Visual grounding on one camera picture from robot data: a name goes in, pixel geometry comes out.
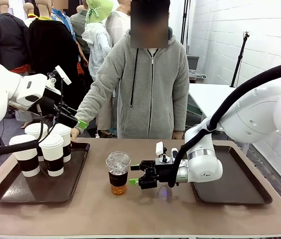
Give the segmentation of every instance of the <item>floor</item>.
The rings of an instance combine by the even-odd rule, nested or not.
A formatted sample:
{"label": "floor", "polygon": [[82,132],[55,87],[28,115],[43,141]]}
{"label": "floor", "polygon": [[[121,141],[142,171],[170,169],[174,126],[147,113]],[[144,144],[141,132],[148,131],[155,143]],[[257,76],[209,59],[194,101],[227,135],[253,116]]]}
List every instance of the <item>floor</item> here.
{"label": "floor", "polygon": [[[195,123],[199,123],[199,121],[200,119],[195,116],[187,116],[188,125],[194,125]],[[24,130],[20,128],[22,124],[22,122],[16,121],[15,119],[4,119],[0,122],[0,134],[2,134],[2,140],[5,145],[8,145],[9,140],[13,136],[24,133]],[[91,122],[88,130],[86,130],[81,135],[81,137],[95,137],[95,133],[95,122]],[[213,134],[213,138],[219,140],[228,139],[228,137],[221,132]],[[247,156],[251,159],[255,166],[261,171],[261,173],[267,178],[267,180],[272,184],[272,186],[281,196],[281,177],[275,172],[275,170],[267,163],[267,161],[262,157],[259,152],[257,152],[257,150],[252,145],[248,150]],[[0,156],[0,166],[6,161],[8,157],[9,155]]]}

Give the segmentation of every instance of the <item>table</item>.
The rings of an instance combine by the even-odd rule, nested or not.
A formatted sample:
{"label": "table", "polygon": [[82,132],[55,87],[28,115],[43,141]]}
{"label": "table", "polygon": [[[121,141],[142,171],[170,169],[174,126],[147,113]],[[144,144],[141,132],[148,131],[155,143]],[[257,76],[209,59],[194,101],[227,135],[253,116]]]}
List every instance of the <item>table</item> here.
{"label": "table", "polygon": [[[252,162],[245,163],[273,198],[265,206],[211,205],[196,200],[190,184],[141,190],[128,185],[111,193],[105,159],[114,150],[128,153],[132,164],[154,159],[159,140],[80,138],[91,148],[70,202],[54,205],[0,204],[0,237],[13,238],[259,238],[281,237],[281,198]],[[163,140],[170,150],[183,140]],[[215,145],[237,146],[230,141]],[[11,156],[0,167],[0,182],[14,167]],[[130,172],[136,178],[141,172]]]}
{"label": "table", "polygon": [[[190,84],[188,93],[203,112],[203,120],[206,117],[212,116],[235,89],[227,85]],[[239,143],[239,147],[247,154],[249,149],[248,143]]]}

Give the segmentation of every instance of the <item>paper coffee cup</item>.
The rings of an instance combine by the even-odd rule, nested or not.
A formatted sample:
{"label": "paper coffee cup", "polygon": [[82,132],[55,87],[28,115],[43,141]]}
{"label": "paper coffee cup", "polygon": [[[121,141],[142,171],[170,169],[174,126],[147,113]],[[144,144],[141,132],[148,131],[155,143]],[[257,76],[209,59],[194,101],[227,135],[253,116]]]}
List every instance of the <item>paper coffee cup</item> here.
{"label": "paper coffee cup", "polygon": [[64,172],[63,138],[51,133],[39,146],[42,149],[47,172],[52,177],[57,177]]}
{"label": "paper coffee cup", "polygon": [[[25,143],[33,140],[36,140],[33,135],[17,135],[10,139],[9,145]],[[37,151],[35,148],[15,152],[14,155],[25,177],[33,177],[40,172]]]}
{"label": "paper coffee cup", "polygon": [[62,136],[63,142],[63,160],[64,163],[71,160],[71,128],[57,123],[51,133]]}
{"label": "paper coffee cup", "polygon": [[[43,124],[43,134],[42,134],[41,139],[43,139],[47,135],[47,130],[48,130],[48,126],[46,124]],[[41,132],[41,123],[32,123],[32,124],[28,125],[25,128],[24,132],[26,134],[33,135],[36,139],[38,139],[40,136],[40,132]],[[39,158],[39,161],[44,161],[41,148],[38,147],[38,148],[36,148],[36,150],[37,150],[37,156]]]}

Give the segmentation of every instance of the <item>white cup lid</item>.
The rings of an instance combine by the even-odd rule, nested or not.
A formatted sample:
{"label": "white cup lid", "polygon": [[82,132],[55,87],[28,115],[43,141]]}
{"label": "white cup lid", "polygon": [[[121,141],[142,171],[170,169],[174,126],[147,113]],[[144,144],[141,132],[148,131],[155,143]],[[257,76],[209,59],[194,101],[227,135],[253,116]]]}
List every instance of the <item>white cup lid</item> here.
{"label": "white cup lid", "polygon": [[46,137],[45,140],[43,140],[39,146],[41,148],[45,148],[45,149],[50,149],[50,148],[56,148],[60,145],[63,145],[64,139],[62,138],[62,136],[55,134],[55,133],[51,133],[48,137]]}
{"label": "white cup lid", "polygon": [[33,141],[33,140],[36,140],[36,138],[34,137],[34,135],[31,135],[31,134],[17,135],[10,139],[9,145],[25,143],[25,142],[29,142],[29,141]]}
{"label": "white cup lid", "polygon": [[[48,126],[46,124],[43,124],[43,132],[48,130]],[[41,132],[41,123],[32,123],[28,125],[24,132],[26,134],[38,134]]]}
{"label": "white cup lid", "polygon": [[61,123],[57,123],[54,129],[52,130],[52,133],[56,133],[61,136],[67,135],[70,132],[71,132],[71,128]]}

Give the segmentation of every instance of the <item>mannequin hand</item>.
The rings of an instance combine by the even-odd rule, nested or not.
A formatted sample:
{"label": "mannequin hand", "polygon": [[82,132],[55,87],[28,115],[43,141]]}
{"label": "mannequin hand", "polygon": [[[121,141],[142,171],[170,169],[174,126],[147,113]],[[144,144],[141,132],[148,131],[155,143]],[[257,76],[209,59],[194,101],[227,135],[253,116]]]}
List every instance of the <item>mannequin hand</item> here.
{"label": "mannequin hand", "polygon": [[88,67],[88,65],[89,65],[89,62],[88,62],[88,60],[85,57],[83,58],[83,65],[85,67]]}
{"label": "mannequin hand", "polygon": [[80,134],[80,131],[77,128],[71,129],[71,141],[76,142],[77,136]]}
{"label": "mannequin hand", "polygon": [[174,131],[172,133],[172,138],[171,139],[182,139],[183,132],[182,131]]}

